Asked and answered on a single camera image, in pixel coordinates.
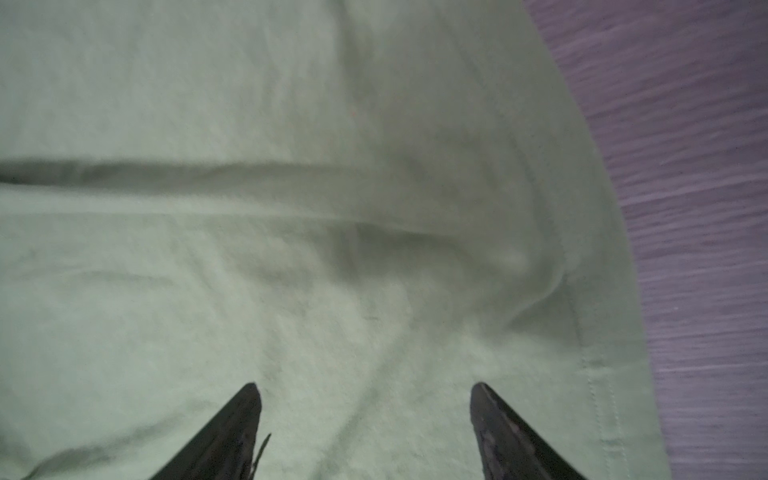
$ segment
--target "purple floor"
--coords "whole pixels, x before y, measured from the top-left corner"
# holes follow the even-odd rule
[[[768,2],[526,3],[624,210],[675,479],[768,478]]]

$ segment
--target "green cloth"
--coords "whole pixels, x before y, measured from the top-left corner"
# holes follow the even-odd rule
[[[482,477],[485,381],[670,477],[621,214],[519,2],[0,0],[0,477]]]

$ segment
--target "stitched seam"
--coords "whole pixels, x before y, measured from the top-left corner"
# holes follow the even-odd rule
[[[504,112],[502,112],[500,109],[498,109],[495,106],[495,102],[492,101],[492,98],[493,98],[494,95],[492,93],[490,93],[488,87],[486,86],[485,79],[483,78],[482,74],[480,73],[479,68],[477,67],[477,64],[471,60],[471,58],[468,55],[467,51],[459,44],[459,42],[458,42],[458,40],[456,38],[454,30],[451,28],[450,24],[445,19],[445,17],[442,14],[442,12],[435,6],[434,1],[433,0],[429,0],[429,4],[432,6],[432,9],[435,11],[435,14],[437,15],[437,18],[439,18],[443,28],[448,32],[449,37],[451,38],[451,41],[452,41],[454,47],[456,48],[457,52],[461,56],[462,60],[470,68],[470,70],[473,72],[473,74],[475,76],[475,79],[480,84],[481,89],[482,89],[482,93],[485,96],[485,103],[491,108],[491,110],[494,112],[494,114],[497,117],[499,117],[500,120],[504,121],[504,123],[507,125],[507,128],[509,130],[508,135],[510,137],[512,145],[515,148],[516,153],[519,154],[520,158],[523,160],[522,163],[523,163],[524,171],[527,174],[529,180],[531,180],[532,183],[534,184],[534,187],[538,191],[538,193],[541,196],[541,198],[544,199],[544,202],[545,202],[545,216],[546,216],[545,219],[546,219],[547,223],[549,224],[550,228],[552,229],[552,232],[554,233],[554,236],[557,239],[557,245],[559,247],[559,254],[560,254],[561,258],[565,261],[565,248],[564,248],[564,245],[563,245],[563,242],[562,242],[562,235],[559,232],[557,223],[554,221],[554,218],[551,215],[551,208],[550,208],[549,202],[547,201],[546,196],[541,193],[543,191],[543,189],[541,188],[541,184],[539,182],[538,177],[533,173],[533,170],[530,167],[530,160],[528,158],[528,155],[526,155],[525,152],[519,147],[517,139],[515,138],[515,136],[512,133],[514,131],[514,129],[511,128],[511,124],[510,124],[509,120],[507,119],[507,116],[504,114]],[[569,272],[568,272],[567,268],[564,269],[564,272],[563,272],[562,284],[564,286],[564,298],[566,299],[566,301],[568,303],[568,310],[571,313],[571,319],[574,322],[574,326],[575,326],[575,330],[576,330],[576,337],[577,337],[577,340],[578,340],[579,351],[580,351],[580,354],[581,354],[581,368],[582,368],[582,370],[584,371],[584,374],[587,377],[587,384],[588,384],[588,388],[589,388],[589,391],[590,391],[592,407],[594,409],[594,418],[595,418],[595,422],[598,425],[598,433],[601,436],[601,448],[602,448],[602,451],[603,451],[603,460],[604,460],[604,463],[605,463],[605,470],[606,470],[606,472],[608,474],[608,478],[615,478],[613,476],[613,472],[612,472],[612,469],[611,469],[611,462],[609,460],[609,455],[607,453],[607,449],[606,449],[606,445],[605,445],[606,444],[606,441],[605,441],[605,438],[606,438],[605,427],[603,425],[603,422],[600,420],[600,407],[598,405],[598,398],[597,398],[597,393],[595,391],[594,379],[592,378],[591,368],[589,368],[589,366],[588,366],[587,357],[586,357],[586,354],[585,354],[585,351],[584,351],[584,337],[583,337],[584,332],[583,332],[583,329],[581,328],[581,323],[579,321],[579,315],[578,315],[578,313],[576,311],[575,302],[573,300],[573,296],[572,296],[572,293],[571,293],[570,278],[569,278]],[[607,385],[609,385],[608,388],[610,389],[611,388],[610,387],[610,380],[606,379],[606,383],[607,383]],[[620,425],[619,420],[618,420],[618,416],[617,416],[617,412],[615,412],[615,410],[614,410],[614,412],[612,412],[612,413],[614,413],[614,417],[616,418],[617,425]],[[620,442],[620,446],[621,446],[621,451],[622,451],[622,453],[624,455],[624,458],[626,458],[626,452],[624,451],[624,443]],[[628,462],[627,462],[627,477],[630,478]]]

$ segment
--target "purple surface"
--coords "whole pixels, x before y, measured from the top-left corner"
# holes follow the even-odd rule
[[[768,478],[768,2],[526,3],[626,217],[675,479]]]

